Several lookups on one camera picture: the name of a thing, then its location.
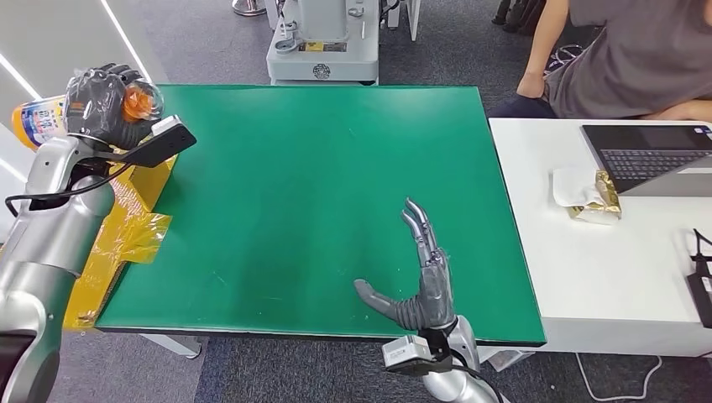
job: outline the black cable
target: black cable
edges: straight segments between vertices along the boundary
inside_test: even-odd
[[[505,399],[502,397],[500,390],[495,388],[495,386],[492,385],[484,376],[482,376],[481,373],[475,371],[474,369],[465,367],[463,365],[453,365],[453,369],[459,369],[461,371],[465,371],[468,374],[472,375],[473,378],[479,379],[479,380],[485,382],[494,391],[495,395],[497,396],[497,401],[499,403],[505,403]]]
[[[61,199],[62,197],[70,197],[70,196],[80,195],[82,193],[86,193],[88,191],[93,191],[94,189],[97,189],[98,187],[106,185],[108,182],[113,181],[114,179],[117,178],[117,176],[124,173],[131,166],[132,166],[131,164],[124,164],[116,172],[112,173],[111,175],[107,176],[106,178],[102,179],[101,181],[94,183],[92,185],[89,185],[87,187],[82,187],[81,189],[77,189],[75,191],[61,191],[59,193],[42,193],[42,194],[38,194],[38,195],[10,196],[5,199],[5,206],[8,207],[8,210],[10,211],[10,213],[13,214],[13,217],[17,217],[18,211],[15,210],[15,206],[13,206],[13,202],[16,200],[27,200],[27,199],[29,199],[29,200],[52,200],[52,199]]]
[[[398,7],[398,4],[401,4],[401,0],[395,0],[395,3],[393,3],[392,6],[390,6],[387,10],[385,10],[381,15],[380,15],[380,21],[383,21],[383,18],[385,18],[385,15],[390,11],[390,10],[395,10],[396,7]]]
[[[694,236],[697,237],[697,254],[702,254],[702,241],[705,241],[709,245],[712,245],[712,241],[705,238],[703,234],[699,233],[697,228],[692,229],[694,231]]]

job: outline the person's arm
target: person's arm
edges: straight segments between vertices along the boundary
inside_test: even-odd
[[[569,0],[548,0],[539,18],[534,41],[531,44],[529,62],[516,93],[528,98],[539,98],[544,93],[544,70],[563,26],[568,18]]]
[[[694,99],[644,116],[649,120],[701,120],[712,123],[712,100]]]

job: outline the person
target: person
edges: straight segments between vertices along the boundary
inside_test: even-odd
[[[567,16],[605,27],[544,77]],[[712,0],[547,0],[516,97],[488,116],[712,122]]]

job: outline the dark pants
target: dark pants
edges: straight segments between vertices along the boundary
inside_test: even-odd
[[[496,107],[487,114],[487,118],[558,119],[548,102],[541,98],[527,98],[521,95],[515,95],[508,102]]]

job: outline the laptop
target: laptop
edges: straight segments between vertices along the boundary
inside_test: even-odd
[[[712,197],[712,128],[584,125],[599,167],[621,196]]]

